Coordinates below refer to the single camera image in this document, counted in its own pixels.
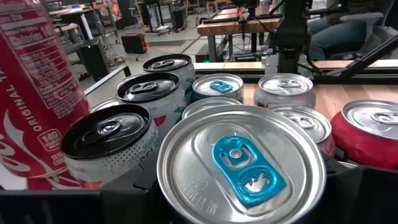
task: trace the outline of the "person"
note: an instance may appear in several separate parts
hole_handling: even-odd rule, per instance
[[[328,9],[337,9],[339,0],[327,0]],[[310,22],[308,28],[312,34],[309,47],[311,60],[328,60],[333,54],[357,51],[366,39],[364,21],[340,20],[342,16],[360,14],[373,10],[377,0],[348,0],[348,12],[335,13]]]

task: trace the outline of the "black can lid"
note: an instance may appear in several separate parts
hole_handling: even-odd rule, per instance
[[[147,72],[170,72],[188,65],[191,61],[191,57],[184,54],[163,55],[148,60],[143,69]]]
[[[137,142],[152,118],[139,105],[117,105],[96,111],[75,123],[63,136],[61,151],[71,159],[112,155]]]
[[[119,87],[118,98],[126,103],[155,101],[173,93],[179,84],[180,78],[173,73],[139,75]]]

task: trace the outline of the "blue pull tab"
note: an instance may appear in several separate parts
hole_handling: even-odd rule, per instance
[[[223,82],[223,81],[214,81],[210,83],[210,88],[219,91],[220,93],[228,93],[232,91],[233,86]]]
[[[284,178],[247,138],[221,138],[213,147],[213,160],[246,208],[268,201],[286,187]]]

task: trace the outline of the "pull tab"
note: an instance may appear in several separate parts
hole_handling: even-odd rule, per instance
[[[303,129],[310,129],[317,125],[313,119],[304,116],[291,116],[289,119]]]
[[[223,82],[223,81],[214,81],[210,83],[210,88],[219,91],[220,93],[228,93],[232,91],[233,86]]]
[[[153,64],[153,68],[164,68],[174,64],[174,60],[164,60]]]
[[[286,181],[247,138],[228,136],[213,146],[213,161],[247,208],[278,195]]]
[[[300,87],[301,84],[297,80],[281,80],[278,86],[282,88],[296,88]]]
[[[93,144],[99,140],[110,137],[120,131],[122,124],[120,121],[106,121],[97,125],[95,130],[88,131],[81,137],[81,143],[85,145]]]
[[[398,124],[397,112],[380,112],[371,115],[371,118],[381,124],[396,125]]]
[[[132,94],[140,94],[140,93],[148,93],[155,91],[158,89],[159,84],[157,82],[146,82],[146,83],[140,83],[140,84],[135,84],[129,89],[129,93]]]

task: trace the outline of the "nutrition facts label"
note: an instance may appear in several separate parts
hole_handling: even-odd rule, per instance
[[[58,118],[71,113],[82,98],[79,83],[40,3],[0,0],[0,34],[46,107]]]

